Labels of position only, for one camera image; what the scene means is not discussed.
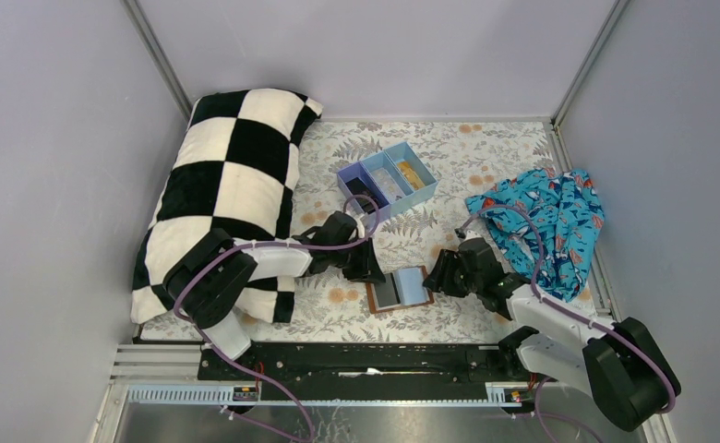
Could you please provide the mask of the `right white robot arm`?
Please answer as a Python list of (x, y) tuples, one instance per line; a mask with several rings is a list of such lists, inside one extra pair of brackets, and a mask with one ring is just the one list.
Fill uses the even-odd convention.
[(518, 323), (498, 342), (491, 364), (508, 377), (551, 377), (588, 395), (605, 418), (632, 431), (671, 407), (680, 382), (641, 321), (587, 317), (520, 274), (507, 272), (482, 238), (440, 251), (428, 290), (477, 296), (489, 311)]

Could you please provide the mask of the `blue compartment organizer box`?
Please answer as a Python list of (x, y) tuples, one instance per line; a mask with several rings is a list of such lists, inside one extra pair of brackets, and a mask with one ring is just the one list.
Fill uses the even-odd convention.
[(407, 142), (342, 167), (336, 180), (367, 227), (426, 202), (438, 185), (436, 176)]

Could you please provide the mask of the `silver grey credit card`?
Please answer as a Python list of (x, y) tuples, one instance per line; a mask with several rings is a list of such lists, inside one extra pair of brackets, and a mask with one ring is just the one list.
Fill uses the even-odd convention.
[(386, 195), (386, 199), (390, 202), (397, 201), (405, 197), (405, 192), (398, 185), (394, 177), (384, 168), (379, 168), (371, 172), (374, 180), (378, 183), (378, 187)]

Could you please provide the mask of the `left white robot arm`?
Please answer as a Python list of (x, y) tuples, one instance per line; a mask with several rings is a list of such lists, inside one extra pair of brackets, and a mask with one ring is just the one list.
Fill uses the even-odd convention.
[(312, 276), (329, 267), (352, 282), (386, 280), (363, 223), (335, 211), (287, 239), (242, 240), (213, 229), (169, 270), (163, 288), (174, 299), (174, 313), (187, 316), (216, 354), (234, 361), (251, 345), (233, 312), (250, 282)]

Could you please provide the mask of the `brown leather card holder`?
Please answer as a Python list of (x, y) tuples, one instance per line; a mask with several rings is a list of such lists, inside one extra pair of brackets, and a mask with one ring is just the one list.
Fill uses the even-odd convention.
[(401, 304), (391, 309), (377, 310), (374, 300), (375, 284), (367, 283), (366, 295), (371, 314), (382, 314), (406, 308), (433, 305), (435, 303), (433, 293), (423, 286), (424, 279), (427, 276), (425, 266), (397, 269), (391, 273), (398, 287)]

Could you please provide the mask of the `dark grey credit card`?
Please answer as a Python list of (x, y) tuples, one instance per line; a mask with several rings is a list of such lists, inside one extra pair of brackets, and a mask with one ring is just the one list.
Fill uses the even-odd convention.
[(374, 300), (377, 310), (391, 309), (401, 304), (401, 297), (392, 273), (385, 276), (384, 282), (374, 285)]

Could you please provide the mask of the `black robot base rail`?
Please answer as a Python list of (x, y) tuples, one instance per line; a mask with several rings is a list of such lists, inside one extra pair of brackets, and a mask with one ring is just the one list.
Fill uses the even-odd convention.
[(248, 382), (264, 401), (485, 401), (490, 387), (543, 381), (513, 367), (496, 345), (254, 342), (233, 367), (205, 349), (198, 380)]

